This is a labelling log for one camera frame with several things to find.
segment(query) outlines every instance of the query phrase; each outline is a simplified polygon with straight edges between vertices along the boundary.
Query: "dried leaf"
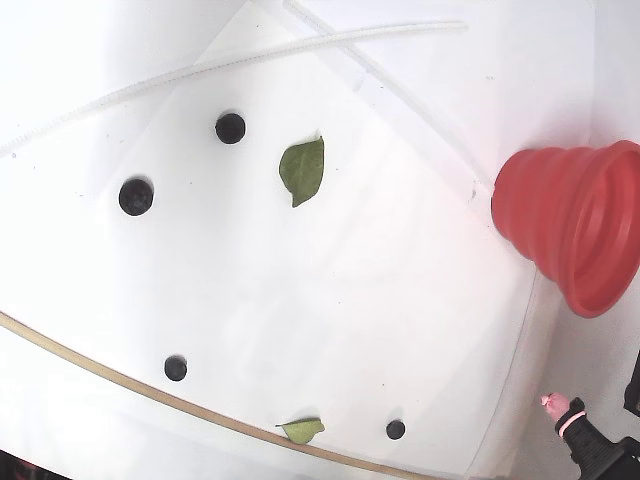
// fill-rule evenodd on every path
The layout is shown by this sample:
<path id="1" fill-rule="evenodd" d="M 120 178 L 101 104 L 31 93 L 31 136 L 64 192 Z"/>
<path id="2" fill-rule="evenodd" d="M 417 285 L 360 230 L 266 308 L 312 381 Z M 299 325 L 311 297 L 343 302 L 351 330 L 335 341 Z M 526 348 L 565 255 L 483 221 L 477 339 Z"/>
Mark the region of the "dried leaf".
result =
<path id="1" fill-rule="evenodd" d="M 287 148 L 280 160 L 280 178 L 293 195 L 293 208 L 306 202 L 320 188 L 324 172 L 324 140 Z"/>
<path id="2" fill-rule="evenodd" d="M 298 445 L 309 443 L 316 433 L 324 432 L 324 425 L 319 418 L 305 418 L 276 426 L 282 427 L 289 440 Z"/>

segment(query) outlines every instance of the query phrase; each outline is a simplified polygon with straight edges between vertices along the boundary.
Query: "red collapsible silicone cup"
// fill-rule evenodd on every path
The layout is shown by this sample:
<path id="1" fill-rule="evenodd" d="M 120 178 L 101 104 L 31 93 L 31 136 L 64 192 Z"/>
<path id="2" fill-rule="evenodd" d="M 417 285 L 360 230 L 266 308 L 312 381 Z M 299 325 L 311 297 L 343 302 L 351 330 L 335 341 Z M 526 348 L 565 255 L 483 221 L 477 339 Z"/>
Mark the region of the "red collapsible silicone cup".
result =
<path id="1" fill-rule="evenodd" d="M 496 179 L 491 215 L 575 313 L 601 315 L 640 264 L 640 146 L 518 152 Z"/>

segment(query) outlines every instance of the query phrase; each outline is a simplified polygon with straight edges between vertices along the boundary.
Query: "wooden stick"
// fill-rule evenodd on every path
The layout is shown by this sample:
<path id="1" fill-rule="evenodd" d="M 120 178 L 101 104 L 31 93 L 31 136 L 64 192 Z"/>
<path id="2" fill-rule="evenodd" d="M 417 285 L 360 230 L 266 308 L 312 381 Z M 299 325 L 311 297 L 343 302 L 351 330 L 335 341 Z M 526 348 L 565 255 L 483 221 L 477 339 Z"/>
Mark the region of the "wooden stick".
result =
<path id="1" fill-rule="evenodd" d="M 323 448 L 313 447 L 310 445 L 296 445 L 286 437 L 282 437 L 272 432 L 267 432 L 266 430 L 254 427 L 253 425 L 249 425 L 239 420 L 221 415 L 217 412 L 208 410 L 194 403 L 187 402 L 186 400 L 183 400 L 181 398 L 174 397 L 173 395 L 163 392 L 162 390 L 158 390 L 157 388 L 123 375 L 122 373 L 117 372 L 112 368 L 109 368 L 88 357 L 85 357 L 84 355 L 81 355 L 80 353 L 65 347 L 64 345 L 50 339 L 49 337 L 36 332 L 32 328 L 27 327 L 23 323 L 20 323 L 19 321 L 11 318 L 1 311 L 0 326 L 6 328 L 19 337 L 22 337 L 28 342 L 31 342 L 32 344 L 37 345 L 38 347 L 43 348 L 44 350 L 56 355 L 57 357 L 60 357 L 63 360 L 66 360 L 80 368 L 83 368 L 88 372 L 93 373 L 94 375 L 102 377 L 105 380 L 109 380 L 116 385 L 126 388 L 127 390 L 147 397 L 150 400 L 162 403 L 168 407 L 180 410 L 181 412 L 193 415 L 194 417 L 200 418 L 207 422 L 214 423 L 221 427 L 234 430 L 238 433 L 242 433 L 253 438 L 257 438 L 258 440 L 272 443 L 274 445 L 279 445 L 290 450 L 296 450 L 298 452 L 306 453 L 307 455 L 312 455 L 314 457 L 329 460 L 331 462 L 340 463 L 342 465 L 347 465 L 350 467 L 361 468 L 370 472 L 391 475 L 397 478 L 404 478 L 407 480 L 443 480 L 442 478 L 431 477 L 428 475 L 409 472 L 407 470 L 389 467 L 378 463 L 367 462 L 365 460 L 360 460 L 357 458 L 349 457 L 347 455 L 341 455 L 339 453 L 331 452 Z"/>

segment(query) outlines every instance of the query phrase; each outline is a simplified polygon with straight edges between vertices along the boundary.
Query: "wire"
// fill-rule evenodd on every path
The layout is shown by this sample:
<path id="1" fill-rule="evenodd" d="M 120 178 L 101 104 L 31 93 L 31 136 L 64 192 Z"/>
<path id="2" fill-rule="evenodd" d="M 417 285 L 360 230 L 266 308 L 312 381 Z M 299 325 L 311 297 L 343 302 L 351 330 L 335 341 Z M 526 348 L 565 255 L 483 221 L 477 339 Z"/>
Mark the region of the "wire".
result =
<path id="1" fill-rule="evenodd" d="M 317 37 L 305 38 L 277 45 L 274 47 L 257 50 L 255 52 L 242 53 L 228 56 L 222 59 L 197 63 L 190 67 L 180 68 L 162 75 L 143 80 L 115 92 L 104 95 L 89 103 L 65 113 L 40 127 L 37 127 L 23 135 L 0 146 L 0 158 L 8 155 L 19 147 L 26 145 L 36 138 L 43 137 L 51 131 L 71 122 L 76 122 L 98 112 L 111 108 L 127 100 L 166 85 L 175 84 L 187 79 L 196 78 L 205 74 L 219 72 L 233 67 L 252 65 L 268 60 L 298 55 L 325 48 L 335 48 L 354 42 L 364 42 L 403 35 L 419 35 L 429 32 L 460 31 L 467 26 L 459 21 L 441 21 L 404 25 L 388 25 L 382 27 L 349 30 Z"/>

